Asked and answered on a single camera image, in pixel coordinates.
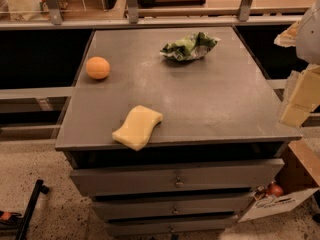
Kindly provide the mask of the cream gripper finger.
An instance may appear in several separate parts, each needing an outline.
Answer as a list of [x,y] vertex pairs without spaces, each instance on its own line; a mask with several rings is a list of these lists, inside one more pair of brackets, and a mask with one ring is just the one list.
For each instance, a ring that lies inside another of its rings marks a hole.
[[320,66],[308,65],[302,72],[292,71],[287,79],[280,122],[300,127],[320,105]]
[[299,24],[300,22],[296,21],[281,34],[278,34],[274,39],[274,44],[285,48],[295,47]]

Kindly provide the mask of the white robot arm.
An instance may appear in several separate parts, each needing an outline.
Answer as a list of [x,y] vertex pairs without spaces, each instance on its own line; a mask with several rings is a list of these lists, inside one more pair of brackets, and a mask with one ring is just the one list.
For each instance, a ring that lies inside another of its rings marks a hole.
[[295,47],[297,57],[308,63],[298,74],[280,119],[283,124],[300,127],[320,105],[320,0],[314,2],[300,21],[279,34],[274,43]]

